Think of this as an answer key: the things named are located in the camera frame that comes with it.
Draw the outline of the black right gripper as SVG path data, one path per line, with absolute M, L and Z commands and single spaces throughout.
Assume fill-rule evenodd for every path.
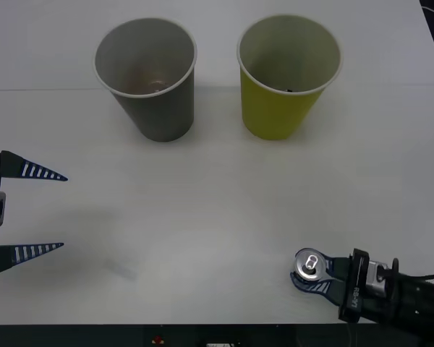
M 292 283 L 301 292 L 320 295 L 339 307 L 340 320 L 358 322 L 366 289 L 369 254 L 354 249 L 351 257 L 329 257 L 322 252 L 320 255 L 324 262 L 320 280 L 307 281 L 292 272 Z

